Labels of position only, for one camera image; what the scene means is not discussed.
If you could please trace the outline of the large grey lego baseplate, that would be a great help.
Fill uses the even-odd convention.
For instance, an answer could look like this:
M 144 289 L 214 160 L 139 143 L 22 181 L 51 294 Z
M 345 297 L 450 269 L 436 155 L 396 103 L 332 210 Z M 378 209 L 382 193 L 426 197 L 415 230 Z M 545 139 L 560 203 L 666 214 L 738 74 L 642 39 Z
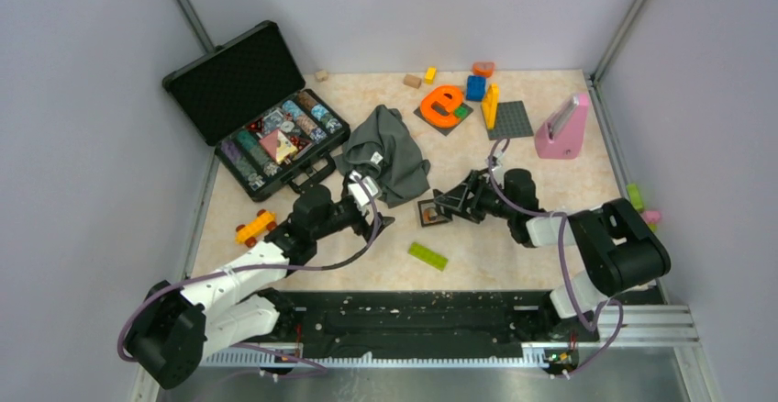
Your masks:
M 489 140 L 528 138 L 533 135 L 534 129 L 523 101 L 497 104 L 495 126 L 487 130 Z

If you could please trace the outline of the orange letter e block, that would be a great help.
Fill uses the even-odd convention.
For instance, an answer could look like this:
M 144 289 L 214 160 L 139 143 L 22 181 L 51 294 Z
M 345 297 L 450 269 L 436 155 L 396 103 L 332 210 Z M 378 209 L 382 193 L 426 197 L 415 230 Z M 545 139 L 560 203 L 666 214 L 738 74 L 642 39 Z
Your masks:
M 458 86 L 442 85 L 427 94 L 419 105 L 420 115 L 433 127 L 455 128 L 460 119 L 453 114 L 463 102 Z

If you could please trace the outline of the yellow upright lego block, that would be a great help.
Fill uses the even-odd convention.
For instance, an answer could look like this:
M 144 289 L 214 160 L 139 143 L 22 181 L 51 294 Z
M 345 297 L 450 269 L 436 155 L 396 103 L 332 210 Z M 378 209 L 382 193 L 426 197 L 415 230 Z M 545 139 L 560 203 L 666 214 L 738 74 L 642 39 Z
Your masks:
M 498 111 L 500 89 L 497 84 L 490 84 L 485 91 L 481 101 L 483 120 L 487 130 L 495 128 L 496 115 Z

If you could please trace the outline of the pink block outside table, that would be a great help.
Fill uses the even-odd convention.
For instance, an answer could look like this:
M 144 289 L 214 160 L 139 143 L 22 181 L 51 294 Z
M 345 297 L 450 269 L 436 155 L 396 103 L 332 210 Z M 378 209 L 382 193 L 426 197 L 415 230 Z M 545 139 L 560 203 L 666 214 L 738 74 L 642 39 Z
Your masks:
M 656 232 L 658 224 L 661 222 L 662 214 L 657 210 L 644 210 L 640 213 L 640 216 L 644 222 L 648 225 L 652 232 Z

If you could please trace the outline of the green block outside table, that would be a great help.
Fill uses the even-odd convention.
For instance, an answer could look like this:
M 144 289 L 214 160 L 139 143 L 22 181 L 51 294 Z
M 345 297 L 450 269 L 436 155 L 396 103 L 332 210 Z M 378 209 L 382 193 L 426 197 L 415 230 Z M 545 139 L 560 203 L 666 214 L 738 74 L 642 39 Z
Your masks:
M 642 213 L 645 210 L 645 205 L 642 199 L 639 187 L 634 184 L 627 184 L 626 186 L 628 200 L 630 204 L 639 212 Z

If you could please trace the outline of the grey t-shirt garment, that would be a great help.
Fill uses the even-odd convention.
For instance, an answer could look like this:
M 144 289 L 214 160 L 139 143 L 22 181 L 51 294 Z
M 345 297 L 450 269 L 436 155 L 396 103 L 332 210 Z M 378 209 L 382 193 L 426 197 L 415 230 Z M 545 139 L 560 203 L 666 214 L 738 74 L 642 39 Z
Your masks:
M 334 157 L 338 171 L 370 176 L 381 190 L 380 200 L 399 207 L 430 189 L 430 161 L 422 155 L 402 114 L 378 105 L 342 144 Z

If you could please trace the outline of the pink yellow card box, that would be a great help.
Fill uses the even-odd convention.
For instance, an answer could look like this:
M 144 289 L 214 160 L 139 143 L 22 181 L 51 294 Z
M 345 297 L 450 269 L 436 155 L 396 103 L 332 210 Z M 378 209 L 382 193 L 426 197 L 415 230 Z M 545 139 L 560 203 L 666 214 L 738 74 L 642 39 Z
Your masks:
M 260 145 L 276 163 L 282 164 L 298 153 L 295 143 L 280 129 L 275 129 L 260 139 Z

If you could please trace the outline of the yellow red toy car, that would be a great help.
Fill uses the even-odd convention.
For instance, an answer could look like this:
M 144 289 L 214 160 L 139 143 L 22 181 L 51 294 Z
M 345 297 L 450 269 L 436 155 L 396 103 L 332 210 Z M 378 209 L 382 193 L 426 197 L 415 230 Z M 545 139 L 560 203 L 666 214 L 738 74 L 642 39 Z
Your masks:
M 263 232 L 271 231 L 277 227 L 276 215 L 273 212 L 261 209 L 251 222 L 240 224 L 235 229 L 235 242 L 248 248 L 253 248 L 259 241 Z

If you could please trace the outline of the small beige wooden cube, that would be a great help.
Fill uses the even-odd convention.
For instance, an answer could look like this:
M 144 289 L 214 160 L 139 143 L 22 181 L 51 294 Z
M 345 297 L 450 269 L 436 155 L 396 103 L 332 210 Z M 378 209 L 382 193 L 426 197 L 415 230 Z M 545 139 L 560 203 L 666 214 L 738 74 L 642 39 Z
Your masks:
M 329 73 L 327 70 L 319 70 L 315 72 L 314 77 L 317 82 L 325 82 L 329 78 Z

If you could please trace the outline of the black open poker chip case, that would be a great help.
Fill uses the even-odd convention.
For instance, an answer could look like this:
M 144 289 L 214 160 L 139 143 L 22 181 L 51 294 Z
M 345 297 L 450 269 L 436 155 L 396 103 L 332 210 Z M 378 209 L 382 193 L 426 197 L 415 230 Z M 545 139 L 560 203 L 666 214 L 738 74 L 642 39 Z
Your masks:
M 162 88 L 254 202 L 301 195 L 336 170 L 349 123 L 306 85 L 279 26 L 266 20 L 168 74 Z M 298 153 L 274 162 L 260 139 L 280 129 Z

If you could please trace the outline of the small yellow block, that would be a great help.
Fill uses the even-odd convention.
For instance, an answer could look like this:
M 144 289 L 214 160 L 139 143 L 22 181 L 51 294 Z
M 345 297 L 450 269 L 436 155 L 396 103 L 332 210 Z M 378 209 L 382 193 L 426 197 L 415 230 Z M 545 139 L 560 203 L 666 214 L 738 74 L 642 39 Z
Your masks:
M 436 67 L 428 67 L 424 74 L 423 82 L 425 84 L 433 84 L 437 75 Z

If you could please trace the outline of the blue lego block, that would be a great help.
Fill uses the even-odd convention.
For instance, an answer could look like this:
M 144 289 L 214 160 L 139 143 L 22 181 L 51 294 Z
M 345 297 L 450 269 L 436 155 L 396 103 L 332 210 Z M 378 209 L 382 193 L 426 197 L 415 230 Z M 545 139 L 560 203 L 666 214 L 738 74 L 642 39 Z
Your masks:
M 486 92 L 486 78 L 480 75 L 470 75 L 466 82 L 465 99 L 481 102 Z

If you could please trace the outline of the lime green lego brick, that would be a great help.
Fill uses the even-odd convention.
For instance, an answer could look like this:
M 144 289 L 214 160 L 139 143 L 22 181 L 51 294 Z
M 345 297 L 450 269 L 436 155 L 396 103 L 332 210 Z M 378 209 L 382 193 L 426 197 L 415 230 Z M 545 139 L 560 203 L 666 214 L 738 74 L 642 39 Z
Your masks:
M 417 242 L 410 245 L 407 253 L 441 272 L 446 269 L 449 262 L 445 256 Z

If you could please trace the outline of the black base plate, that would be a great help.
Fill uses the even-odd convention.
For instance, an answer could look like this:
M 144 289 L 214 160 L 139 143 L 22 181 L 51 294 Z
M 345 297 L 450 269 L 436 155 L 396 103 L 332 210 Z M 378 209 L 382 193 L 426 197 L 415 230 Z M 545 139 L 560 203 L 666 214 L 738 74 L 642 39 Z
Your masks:
M 291 342 L 307 359 L 518 358 L 525 342 L 603 341 L 551 314 L 544 291 L 282 292 L 260 342 Z

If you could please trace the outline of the orange curved toy piece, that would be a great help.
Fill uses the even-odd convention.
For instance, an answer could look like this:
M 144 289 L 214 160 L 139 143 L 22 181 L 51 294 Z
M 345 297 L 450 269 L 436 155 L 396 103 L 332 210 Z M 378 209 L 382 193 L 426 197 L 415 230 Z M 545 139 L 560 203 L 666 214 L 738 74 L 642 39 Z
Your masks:
M 495 72 L 495 64 L 491 61 L 477 61 L 472 65 L 472 74 L 490 78 Z

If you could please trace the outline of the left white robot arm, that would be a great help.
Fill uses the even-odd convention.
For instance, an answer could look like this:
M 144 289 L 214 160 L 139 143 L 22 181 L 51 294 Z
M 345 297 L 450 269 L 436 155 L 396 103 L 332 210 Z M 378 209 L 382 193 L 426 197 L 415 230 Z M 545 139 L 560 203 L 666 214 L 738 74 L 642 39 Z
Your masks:
M 317 243 L 351 229 L 364 246 L 348 259 L 322 266 L 343 268 L 367 252 L 393 223 L 376 202 L 382 190 L 366 175 L 351 173 L 340 201 L 324 185 L 301 194 L 287 219 L 232 262 L 179 283 L 161 281 L 147 293 L 117 337 L 117 354 L 138 363 L 163 389 L 183 383 L 213 354 L 249 339 L 288 338 L 293 307 L 271 285 L 288 275 L 313 271 Z

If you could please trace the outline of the pink wedge stand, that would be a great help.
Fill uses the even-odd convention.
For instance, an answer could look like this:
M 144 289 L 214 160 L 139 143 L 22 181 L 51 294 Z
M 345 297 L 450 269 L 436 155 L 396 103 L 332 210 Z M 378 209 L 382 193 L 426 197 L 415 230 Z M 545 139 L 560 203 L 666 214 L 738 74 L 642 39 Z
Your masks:
M 576 159 L 584 144 L 591 105 L 589 94 L 577 93 L 553 112 L 535 132 L 534 146 L 538 157 L 546 160 Z

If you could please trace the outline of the small green lego brick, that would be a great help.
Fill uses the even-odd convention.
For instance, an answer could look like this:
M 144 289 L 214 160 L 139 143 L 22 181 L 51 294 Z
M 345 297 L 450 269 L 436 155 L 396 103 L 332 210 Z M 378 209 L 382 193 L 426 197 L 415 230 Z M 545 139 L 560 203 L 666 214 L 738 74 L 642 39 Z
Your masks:
M 456 118 L 464 118 L 468 115 L 468 113 L 469 113 L 469 107 L 467 107 L 466 105 L 460 105 L 453 112 Z

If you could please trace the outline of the black square frame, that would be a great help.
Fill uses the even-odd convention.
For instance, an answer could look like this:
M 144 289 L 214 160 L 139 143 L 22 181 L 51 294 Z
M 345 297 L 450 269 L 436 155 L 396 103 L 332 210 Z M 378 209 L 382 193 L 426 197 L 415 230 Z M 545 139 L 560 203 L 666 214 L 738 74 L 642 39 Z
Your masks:
M 433 199 L 417 202 L 419 224 L 422 228 L 438 226 L 452 222 L 452 218 L 443 214 L 442 209 Z

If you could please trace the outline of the tan wooden block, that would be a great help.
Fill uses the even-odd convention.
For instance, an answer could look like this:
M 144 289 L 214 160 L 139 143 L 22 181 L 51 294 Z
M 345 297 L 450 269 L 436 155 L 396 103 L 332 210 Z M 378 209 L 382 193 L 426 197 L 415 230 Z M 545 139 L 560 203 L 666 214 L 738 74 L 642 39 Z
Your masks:
M 412 75 L 412 74 L 406 74 L 403 79 L 403 84 L 418 89 L 422 85 L 423 81 L 420 77 Z

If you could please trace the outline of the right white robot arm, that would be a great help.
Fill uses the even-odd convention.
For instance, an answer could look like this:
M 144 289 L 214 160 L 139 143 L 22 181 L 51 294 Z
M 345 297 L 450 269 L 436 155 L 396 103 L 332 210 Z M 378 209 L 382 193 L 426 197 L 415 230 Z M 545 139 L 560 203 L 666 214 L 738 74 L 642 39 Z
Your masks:
M 627 199 L 568 215 L 540 207 L 530 171 L 511 169 L 502 176 L 471 171 L 449 191 L 434 190 L 433 201 L 446 218 L 473 223 L 487 216 L 506 221 L 513 240 L 526 248 L 556 246 L 578 250 L 584 270 L 570 275 L 561 265 L 563 283 L 544 298 L 540 332 L 561 340 L 574 329 L 575 317 L 592 312 L 608 298 L 666 275 L 671 258 L 640 213 Z

